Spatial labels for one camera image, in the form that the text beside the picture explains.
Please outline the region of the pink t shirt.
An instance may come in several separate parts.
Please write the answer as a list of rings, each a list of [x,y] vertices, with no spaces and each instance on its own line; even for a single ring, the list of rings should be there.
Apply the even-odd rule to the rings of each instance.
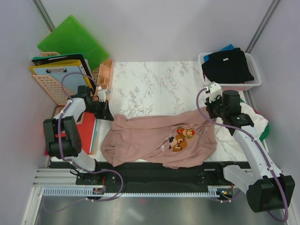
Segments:
[[[130,119],[117,114],[101,144],[113,166],[141,159],[172,169],[201,165],[216,149],[214,124],[197,110]]]

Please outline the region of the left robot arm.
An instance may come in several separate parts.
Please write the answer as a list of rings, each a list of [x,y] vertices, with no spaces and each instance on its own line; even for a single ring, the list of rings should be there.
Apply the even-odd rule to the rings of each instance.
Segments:
[[[109,89],[97,87],[96,97],[92,97],[89,87],[78,86],[77,93],[68,96],[60,113],[43,122],[47,154],[87,173],[86,178],[92,184],[99,184],[103,173],[97,169],[97,161],[84,151],[76,122],[83,113],[91,113],[98,120],[113,121],[107,99],[110,93]]]

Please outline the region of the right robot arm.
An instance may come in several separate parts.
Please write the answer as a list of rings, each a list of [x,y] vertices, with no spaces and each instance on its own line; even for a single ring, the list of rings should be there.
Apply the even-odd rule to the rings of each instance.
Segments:
[[[248,174],[238,165],[226,165],[215,172],[219,184],[233,183],[245,195],[253,212],[271,212],[283,209],[288,213],[295,181],[291,175],[285,176],[275,165],[260,142],[250,116],[242,113],[240,95],[237,91],[204,90],[209,96],[205,100],[208,116],[213,124],[221,118],[220,126],[228,129],[239,144],[252,170]]]

